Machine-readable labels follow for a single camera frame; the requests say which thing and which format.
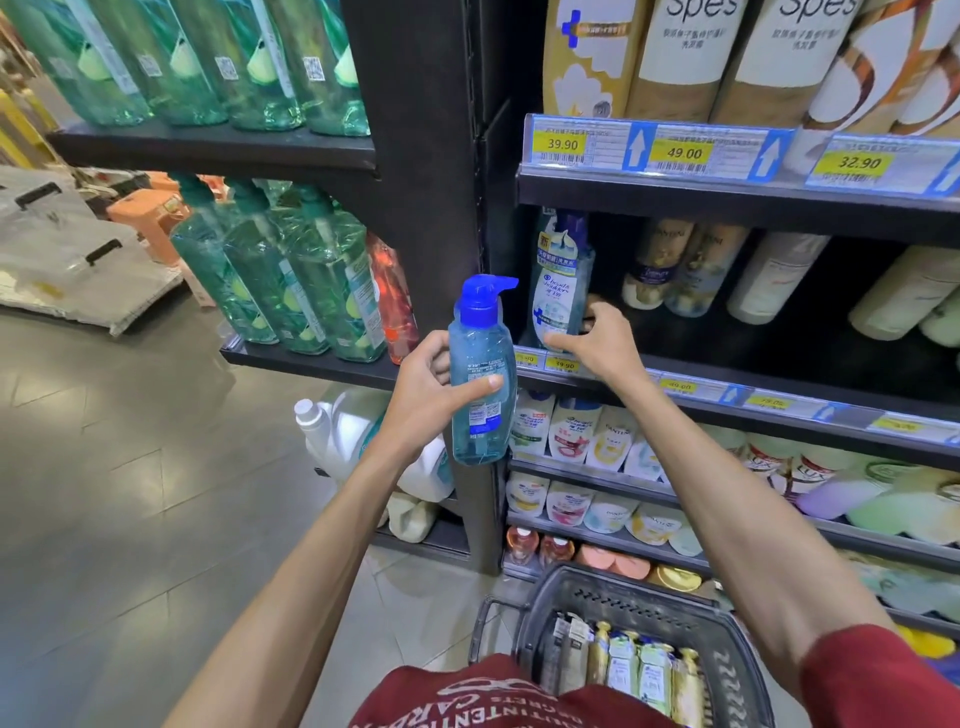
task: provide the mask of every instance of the red bottle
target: red bottle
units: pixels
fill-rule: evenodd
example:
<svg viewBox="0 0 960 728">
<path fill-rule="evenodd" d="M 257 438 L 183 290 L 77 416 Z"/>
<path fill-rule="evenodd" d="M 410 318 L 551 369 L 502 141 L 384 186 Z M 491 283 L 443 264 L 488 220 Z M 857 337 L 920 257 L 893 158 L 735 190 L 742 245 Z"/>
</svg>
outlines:
<svg viewBox="0 0 960 728">
<path fill-rule="evenodd" d="M 387 351 L 391 360 L 399 364 L 420 342 L 410 289 L 396 251 L 370 231 L 367 231 L 367 253 L 379 293 L 377 307 L 387 337 Z"/>
</svg>

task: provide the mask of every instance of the blue pump cap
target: blue pump cap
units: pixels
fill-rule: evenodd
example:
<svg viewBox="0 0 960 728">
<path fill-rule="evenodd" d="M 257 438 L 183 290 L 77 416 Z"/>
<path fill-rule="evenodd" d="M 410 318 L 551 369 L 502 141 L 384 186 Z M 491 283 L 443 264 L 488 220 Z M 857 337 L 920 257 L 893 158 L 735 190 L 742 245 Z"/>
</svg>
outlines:
<svg viewBox="0 0 960 728">
<path fill-rule="evenodd" d="M 490 328 L 499 320 L 497 297 L 501 291 L 516 288 L 518 279 L 481 273 L 464 281 L 463 292 L 457 301 L 460 323 L 470 328 Z"/>
</svg>

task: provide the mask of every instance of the white cylindrical bottle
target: white cylindrical bottle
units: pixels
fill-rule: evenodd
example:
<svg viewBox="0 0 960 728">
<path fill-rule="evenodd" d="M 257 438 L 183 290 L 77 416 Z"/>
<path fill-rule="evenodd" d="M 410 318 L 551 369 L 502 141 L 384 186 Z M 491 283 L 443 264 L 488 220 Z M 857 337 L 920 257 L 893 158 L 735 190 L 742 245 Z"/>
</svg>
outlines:
<svg viewBox="0 0 960 728">
<path fill-rule="evenodd" d="M 920 322 L 920 332 L 942 347 L 960 347 L 960 288 L 926 315 Z"/>
<path fill-rule="evenodd" d="M 911 245 L 853 307 L 848 319 L 864 336 L 894 341 L 960 284 L 960 251 Z"/>
<path fill-rule="evenodd" d="M 768 232 L 730 294 L 730 315 L 744 324 L 773 321 L 828 240 L 828 235 Z"/>
</svg>

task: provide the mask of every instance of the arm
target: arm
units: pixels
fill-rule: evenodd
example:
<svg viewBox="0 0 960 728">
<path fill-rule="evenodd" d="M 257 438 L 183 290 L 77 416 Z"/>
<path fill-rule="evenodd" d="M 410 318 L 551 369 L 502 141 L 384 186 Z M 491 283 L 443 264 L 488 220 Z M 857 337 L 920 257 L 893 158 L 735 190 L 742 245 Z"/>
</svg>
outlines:
<svg viewBox="0 0 960 728">
<path fill-rule="evenodd" d="M 380 431 L 359 464 L 230 627 L 165 728 L 300 725 L 397 479 L 456 410 L 502 384 L 490 376 L 450 387 L 446 346 L 446 331 L 433 331 L 404 360 Z"/>
<path fill-rule="evenodd" d="M 789 503 L 722 449 L 647 376 L 630 324 L 607 303 L 585 336 L 554 334 L 636 417 L 710 564 L 778 681 L 799 696 L 816 641 L 855 624 L 893 622 L 833 547 Z"/>
</svg>

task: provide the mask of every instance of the left hand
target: left hand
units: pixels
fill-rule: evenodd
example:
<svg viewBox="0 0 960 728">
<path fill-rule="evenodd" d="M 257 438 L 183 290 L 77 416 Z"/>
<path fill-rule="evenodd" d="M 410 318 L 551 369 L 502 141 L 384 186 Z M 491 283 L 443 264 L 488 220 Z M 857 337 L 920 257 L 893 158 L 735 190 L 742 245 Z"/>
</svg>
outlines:
<svg viewBox="0 0 960 728">
<path fill-rule="evenodd" d="M 501 375 L 450 386 L 447 332 L 431 331 L 400 365 L 394 394 L 372 449 L 387 449 L 412 463 L 423 447 L 444 431 L 453 413 L 503 386 Z"/>
</svg>

